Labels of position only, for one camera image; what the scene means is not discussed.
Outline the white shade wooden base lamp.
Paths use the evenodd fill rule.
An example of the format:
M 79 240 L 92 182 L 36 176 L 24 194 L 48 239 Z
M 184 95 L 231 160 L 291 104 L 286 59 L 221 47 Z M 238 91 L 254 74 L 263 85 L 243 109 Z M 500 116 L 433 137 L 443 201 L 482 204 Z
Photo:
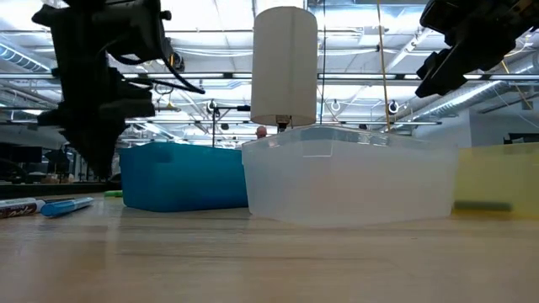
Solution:
M 297 7 L 264 10 L 254 20 L 250 119 L 279 132 L 316 121 L 318 24 Z

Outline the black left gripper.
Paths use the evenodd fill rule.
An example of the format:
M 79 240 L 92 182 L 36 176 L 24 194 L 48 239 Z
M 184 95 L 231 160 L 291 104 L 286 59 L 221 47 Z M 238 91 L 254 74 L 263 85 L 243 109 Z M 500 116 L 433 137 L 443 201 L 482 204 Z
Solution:
M 65 0 L 44 4 L 31 18 L 50 30 L 59 68 L 97 68 L 113 56 L 124 65 L 161 60 L 173 67 L 173 48 L 163 23 L 172 13 L 161 0 Z M 152 117 L 153 84 L 125 78 L 116 68 L 101 73 L 51 74 L 61 82 L 63 100 L 38 115 L 39 126 L 57 126 L 98 178 L 108 178 L 123 119 Z M 102 107 L 106 105 L 106 114 Z

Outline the dark office desk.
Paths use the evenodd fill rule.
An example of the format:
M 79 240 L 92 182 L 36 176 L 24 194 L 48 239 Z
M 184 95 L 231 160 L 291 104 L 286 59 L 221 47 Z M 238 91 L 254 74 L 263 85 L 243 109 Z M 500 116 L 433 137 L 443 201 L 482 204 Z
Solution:
M 0 143 L 0 182 L 74 183 L 73 154 L 66 147 L 53 150 Z

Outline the black dry-erase marker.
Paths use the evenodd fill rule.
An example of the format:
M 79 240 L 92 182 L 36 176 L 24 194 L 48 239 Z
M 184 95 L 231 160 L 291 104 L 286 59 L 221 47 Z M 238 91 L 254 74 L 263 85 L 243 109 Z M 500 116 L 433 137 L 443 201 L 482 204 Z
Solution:
M 0 201 L 0 219 L 40 213 L 44 205 L 44 200 L 34 198 Z

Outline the yellow plastic bin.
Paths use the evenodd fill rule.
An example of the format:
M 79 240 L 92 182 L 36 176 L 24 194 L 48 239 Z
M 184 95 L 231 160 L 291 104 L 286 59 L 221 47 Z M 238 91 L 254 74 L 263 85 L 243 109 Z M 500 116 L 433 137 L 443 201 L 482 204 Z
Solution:
M 453 212 L 539 221 L 539 143 L 459 151 Z

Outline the blue dry-erase marker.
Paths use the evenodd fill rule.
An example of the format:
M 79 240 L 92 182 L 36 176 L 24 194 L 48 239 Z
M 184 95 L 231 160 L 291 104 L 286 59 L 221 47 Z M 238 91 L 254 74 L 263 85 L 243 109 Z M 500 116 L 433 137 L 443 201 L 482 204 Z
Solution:
M 57 217 L 89 207 L 92 203 L 93 198 L 91 197 L 62 200 L 45 204 L 40 213 L 46 217 Z

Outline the black monitor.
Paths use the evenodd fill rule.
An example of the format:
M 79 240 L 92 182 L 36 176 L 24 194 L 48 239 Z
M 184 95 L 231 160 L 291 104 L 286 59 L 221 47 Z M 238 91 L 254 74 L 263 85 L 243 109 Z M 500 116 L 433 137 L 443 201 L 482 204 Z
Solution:
M 539 133 L 509 133 L 504 138 L 505 145 L 539 142 Z

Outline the black tripod stand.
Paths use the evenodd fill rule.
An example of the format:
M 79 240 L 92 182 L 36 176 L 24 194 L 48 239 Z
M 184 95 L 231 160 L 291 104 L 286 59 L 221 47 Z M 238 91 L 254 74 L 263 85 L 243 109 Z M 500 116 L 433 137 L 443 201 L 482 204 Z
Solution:
M 219 106 L 214 99 L 212 99 L 208 105 L 207 108 L 211 111 L 211 126 L 212 126 L 212 133 L 211 133 L 211 146 L 216 146 L 216 113 L 220 111 L 221 109 L 225 110 L 226 113 L 223 115 L 226 115 L 230 110 L 235 110 L 238 112 L 250 112 L 251 106 L 250 105 L 238 105 L 238 106 Z

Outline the clear plastic bin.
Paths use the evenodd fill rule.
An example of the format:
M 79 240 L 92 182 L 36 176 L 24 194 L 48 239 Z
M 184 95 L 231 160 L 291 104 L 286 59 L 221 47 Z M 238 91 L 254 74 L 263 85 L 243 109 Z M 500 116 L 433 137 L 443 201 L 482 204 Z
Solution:
M 253 215 L 345 227 L 446 217 L 458 149 L 443 142 L 309 126 L 242 147 Z

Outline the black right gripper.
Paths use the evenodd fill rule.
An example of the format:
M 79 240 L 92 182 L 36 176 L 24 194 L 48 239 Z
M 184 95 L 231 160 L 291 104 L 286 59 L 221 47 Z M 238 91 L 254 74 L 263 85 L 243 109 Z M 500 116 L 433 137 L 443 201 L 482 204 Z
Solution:
M 526 31 L 539 28 L 539 0 L 429 0 L 420 24 L 444 35 L 448 46 L 432 52 L 416 71 L 420 98 L 445 95 L 508 55 Z

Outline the blue plastic bin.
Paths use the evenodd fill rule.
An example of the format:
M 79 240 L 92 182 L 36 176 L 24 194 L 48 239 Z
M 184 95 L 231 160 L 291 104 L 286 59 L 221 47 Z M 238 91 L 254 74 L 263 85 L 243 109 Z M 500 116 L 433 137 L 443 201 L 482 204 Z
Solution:
M 120 152 L 124 204 L 152 212 L 244 208 L 239 150 L 154 142 Z

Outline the black aluminium table frame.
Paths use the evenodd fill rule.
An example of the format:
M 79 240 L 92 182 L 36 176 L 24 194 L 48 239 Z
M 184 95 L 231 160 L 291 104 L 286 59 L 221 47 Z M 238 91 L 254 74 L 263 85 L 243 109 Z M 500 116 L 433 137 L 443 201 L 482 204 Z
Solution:
M 0 199 L 103 193 L 120 189 L 119 183 L 0 184 Z

